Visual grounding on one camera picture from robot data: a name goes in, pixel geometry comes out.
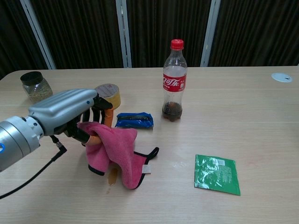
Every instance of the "pink towel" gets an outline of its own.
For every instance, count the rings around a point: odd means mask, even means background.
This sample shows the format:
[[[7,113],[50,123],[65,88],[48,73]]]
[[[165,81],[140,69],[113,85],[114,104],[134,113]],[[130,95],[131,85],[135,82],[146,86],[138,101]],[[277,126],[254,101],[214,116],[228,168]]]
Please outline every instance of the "pink towel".
[[[115,162],[122,169],[123,184],[129,189],[139,187],[144,178],[142,166],[158,154],[159,148],[156,147],[148,155],[134,152],[137,131],[133,128],[110,128],[98,122],[79,123],[78,127],[90,135],[98,135],[102,140],[98,145],[86,146],[91,171],[104,175],[109,163]]]

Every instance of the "glass jar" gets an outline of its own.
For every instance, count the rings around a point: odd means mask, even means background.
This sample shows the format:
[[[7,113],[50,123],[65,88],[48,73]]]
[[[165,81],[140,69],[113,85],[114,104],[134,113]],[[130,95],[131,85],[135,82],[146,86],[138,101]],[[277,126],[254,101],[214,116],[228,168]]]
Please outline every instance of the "glass jar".
[[[51,87],[39,71],[22,75],[21,81],[25,92],[34,104],[53,95]]]

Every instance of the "blue light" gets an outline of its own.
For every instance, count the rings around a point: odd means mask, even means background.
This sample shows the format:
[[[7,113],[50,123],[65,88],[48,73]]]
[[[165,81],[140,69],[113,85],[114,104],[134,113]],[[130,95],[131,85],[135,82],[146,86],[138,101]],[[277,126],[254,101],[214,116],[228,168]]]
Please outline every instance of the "blue light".
[[[3,153],[5,149],[4,144],[0,143],[0,153]]]

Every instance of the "black curtain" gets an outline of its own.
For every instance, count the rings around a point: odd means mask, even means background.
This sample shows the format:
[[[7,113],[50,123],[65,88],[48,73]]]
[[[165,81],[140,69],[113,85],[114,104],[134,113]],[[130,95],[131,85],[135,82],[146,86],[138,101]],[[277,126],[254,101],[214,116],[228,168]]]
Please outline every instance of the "black curtain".
[[[0,79],[16,70],[47,69],[19,0],[0,1]]]
[[[163,67],[172,39],[183,39],[189,67],[199,66],[211,0],[127,0],[133,67]]]
[[[114,0],[31,0],[56,68],[123,67]]]
[[[298,0],[221,0],[208,66],[298,63]]]

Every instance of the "red label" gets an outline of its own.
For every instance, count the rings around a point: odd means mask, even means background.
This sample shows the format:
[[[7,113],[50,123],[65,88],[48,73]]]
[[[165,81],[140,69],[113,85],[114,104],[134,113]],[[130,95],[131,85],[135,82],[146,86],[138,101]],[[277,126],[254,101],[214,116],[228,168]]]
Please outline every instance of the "red label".
[[[184,74],[184,76],[181,77],[170,77],[165,74],[163,74],[163,87],[167,91],[170,92],[180,92],[183,91],[186,86],[186,76],[187,73]]]

